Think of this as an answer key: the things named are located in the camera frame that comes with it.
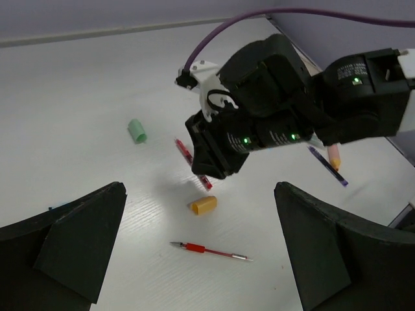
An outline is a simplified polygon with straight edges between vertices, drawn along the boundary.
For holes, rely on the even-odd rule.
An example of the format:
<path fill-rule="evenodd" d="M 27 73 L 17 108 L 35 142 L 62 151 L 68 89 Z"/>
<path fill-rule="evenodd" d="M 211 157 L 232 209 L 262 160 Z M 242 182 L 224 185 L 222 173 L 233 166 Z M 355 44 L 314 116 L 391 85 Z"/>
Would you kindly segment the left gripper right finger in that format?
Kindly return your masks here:
<path fill-rule="evenodd" d="M 280 182 L 279 220 L 303 310 L 413 310 L 414 227 L 395 229 Z"/>

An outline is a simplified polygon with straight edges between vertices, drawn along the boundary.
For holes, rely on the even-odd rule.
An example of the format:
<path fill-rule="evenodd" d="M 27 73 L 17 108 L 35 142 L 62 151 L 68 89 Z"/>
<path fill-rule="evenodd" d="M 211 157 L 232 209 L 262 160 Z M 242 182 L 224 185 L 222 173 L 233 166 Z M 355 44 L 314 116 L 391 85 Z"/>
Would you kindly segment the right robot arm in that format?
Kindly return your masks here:
<path fill-rule="evenodd" d="M 251 152 L 310 141 L 345 144 L 414 129 L 414 51 L 342 57 L 310 75 L 281 34 L 237 51 L 186 121 L 197 175 L 225 179 Z"/>

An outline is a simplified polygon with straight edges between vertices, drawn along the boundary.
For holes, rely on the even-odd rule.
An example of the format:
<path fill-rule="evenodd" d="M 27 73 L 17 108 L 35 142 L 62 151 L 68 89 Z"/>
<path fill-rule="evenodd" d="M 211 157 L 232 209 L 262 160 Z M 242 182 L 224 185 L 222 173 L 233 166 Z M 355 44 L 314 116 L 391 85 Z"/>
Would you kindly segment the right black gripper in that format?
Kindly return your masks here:
<path fill-rule="evenodd" d="M 208 123 L 202 112 L 190 116 L 185 127 L 193 144 L 191 170 L 194 174 L 225 179 L 240 171 L 248 154 L 232 150 L 225 132 Z"/>

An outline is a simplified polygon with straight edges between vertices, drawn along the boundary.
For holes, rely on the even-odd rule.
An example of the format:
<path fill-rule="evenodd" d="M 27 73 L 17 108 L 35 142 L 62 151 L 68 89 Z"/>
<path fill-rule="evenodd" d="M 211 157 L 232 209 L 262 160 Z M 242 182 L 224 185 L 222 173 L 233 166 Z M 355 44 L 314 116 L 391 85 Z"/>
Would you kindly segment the red gel pen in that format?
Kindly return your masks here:
<path fill-rule="evenodd" d="M 253 261 L 250 257 L 244 256 L 244 255 L 240 255 L 236 253 L 226 253 L 222 251 L 208 249 L 205 246 L 201 246 L 198 244 L 183 243 L 183 242 L 169 242 L 169 244 L 176 248 L 184 249 L 186 251 L 191 251 L 194 253 L 209 253 L 212 255 L 217 255 L 217 256 L 222 256 L 222 257 L 227 257 L 227 258 L 232 258 L 232 259 L 237 259 L 237 260 L 243 260 L 243 261 L 248 261 L 248 262 Z"/>

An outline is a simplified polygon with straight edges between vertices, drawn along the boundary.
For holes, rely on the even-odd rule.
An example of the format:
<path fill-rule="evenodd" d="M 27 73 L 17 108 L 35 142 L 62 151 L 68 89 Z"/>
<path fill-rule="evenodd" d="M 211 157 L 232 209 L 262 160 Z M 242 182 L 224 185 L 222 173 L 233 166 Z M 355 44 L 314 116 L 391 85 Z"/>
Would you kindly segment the purple gel pen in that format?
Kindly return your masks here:
<path fill-rule="evenodd" d="M 332 167 L 332 165 L 323 157 L 323 155 L 313 146 L 307 147 L 317 160 L 336 178 L 343 187 L 348 186 L 348 182 Z"/>

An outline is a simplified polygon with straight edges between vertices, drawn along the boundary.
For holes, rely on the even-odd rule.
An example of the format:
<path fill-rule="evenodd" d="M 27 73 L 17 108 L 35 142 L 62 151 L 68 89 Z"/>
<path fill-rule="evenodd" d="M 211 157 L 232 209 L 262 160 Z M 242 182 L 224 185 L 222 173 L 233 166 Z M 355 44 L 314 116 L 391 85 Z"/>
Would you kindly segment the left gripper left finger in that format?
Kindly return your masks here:
<path fill-rule="evenodd" d="M 126 203 L 113 182 L 1 228 L 2 310 L 89 310 L 97 303 Z"/>

